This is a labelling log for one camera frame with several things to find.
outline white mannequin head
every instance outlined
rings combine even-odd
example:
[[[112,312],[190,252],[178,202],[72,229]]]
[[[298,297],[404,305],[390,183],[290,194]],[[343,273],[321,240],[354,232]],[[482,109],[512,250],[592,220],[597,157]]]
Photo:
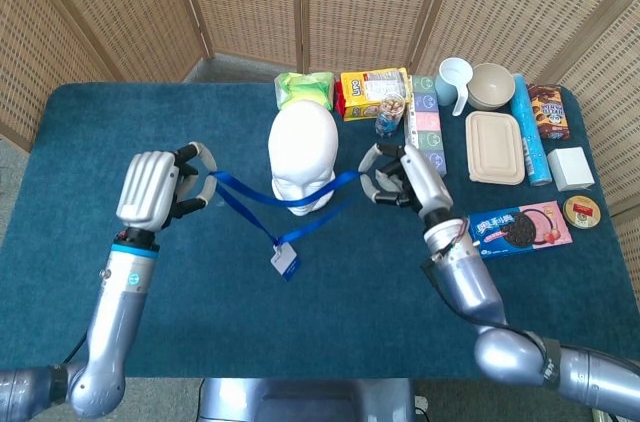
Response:
[[[301,100],[282,109],[271,126],[269,160],[273,193],[280,200],[311,195],[335,178],[338,129],[327,109]],[[323,207],[333,192],[304,207],[290,207],[305,215]]]

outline blue lanyard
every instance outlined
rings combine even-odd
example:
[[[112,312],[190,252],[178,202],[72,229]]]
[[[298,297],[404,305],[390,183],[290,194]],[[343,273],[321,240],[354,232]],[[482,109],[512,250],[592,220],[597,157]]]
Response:
[[[247,219],[255,227],[262,230],[265,234],[267,234],[267,237],[269,237],[269,240],[271,240],[271,243],[275,247],[279,247],[282,244],[285,244],[287,242],[293,242],[294,240],[299,239],[300,237],[304,237],[305,235],[313,232],[314,230],[319,229],[324,224],[326,224],[331,219],[333,219],[336,215],[338,215],[340,212],[342,212],[342,210],[344,210],[345,207],[347,207],[347,205],[353,202],[355,197],[351,197],[346,201],[340,203],[337,207],[335,207],[334,209],[332,209],[330,212],[323,215],[319,219],[313,221],[312,223],[305,225],[299,229],[292,230],[291,232],[287,232],[286,234],[280,237],[275,237],[274,235],[271,234],[271,232],[267,230],[267,228],[260,222],[260,220],[253,214],[253,212],[251,212],[237,198],[231,195],[222,186],[222,184],[226,184],[230,188],[244,195],[245,197],[248,197],[262,204],[271,205],[275,207],[301,207],[309,204],[310,202],[314,202],[318,200],[320,197],[322,197],[325,194],[328,194],[332,190],[336,190],[342,187],[343,185],[348,184],[355,178],[359,177],[360,173],[357,170],[348,170],[346,172],[343,172],[342,174],[340,174],[338,177],[333,179],[331,182],[329,182],[327,185],[325,185],[321,189],[299,200],[279,200],[274,197],[261,194],[260,192],[256,192],[252,188],[243,184],[228,172],[216,171],[216,172],[211,172],[211,175],[213,175],[214,177],[216,177],[216,179],[218,179],[218,184],[216,184],[216,192],[220,194],[220,197],[224,199],[224,201],[229,205],[229,207],[231,207],[236,212],[238,212],[242,217]]]

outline white box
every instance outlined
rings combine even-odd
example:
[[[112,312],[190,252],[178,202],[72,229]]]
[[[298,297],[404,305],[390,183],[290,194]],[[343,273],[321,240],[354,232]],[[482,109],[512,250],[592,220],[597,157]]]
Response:
[[[594,184],[582,147],[552,150],[547,160],[558,190],[586,189]]]

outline small bottle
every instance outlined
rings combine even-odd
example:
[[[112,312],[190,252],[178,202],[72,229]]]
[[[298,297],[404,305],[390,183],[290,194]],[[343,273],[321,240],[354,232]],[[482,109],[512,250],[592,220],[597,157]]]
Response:
[[[386,97],[380,102],[376,118],[376,133],[380,137],[391,137],[398,130],[404,114],[405,99],[399,95]]]

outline yellow snack box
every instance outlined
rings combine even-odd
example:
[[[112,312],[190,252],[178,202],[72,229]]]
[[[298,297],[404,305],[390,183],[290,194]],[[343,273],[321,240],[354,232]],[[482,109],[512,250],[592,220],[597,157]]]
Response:
[[[372,119],[378,115],[380,102],[391,95],[411,100],[411,85],[407,69],[390,68],[366,72],[343,72],[340,74],[344,95],[345,121]]]

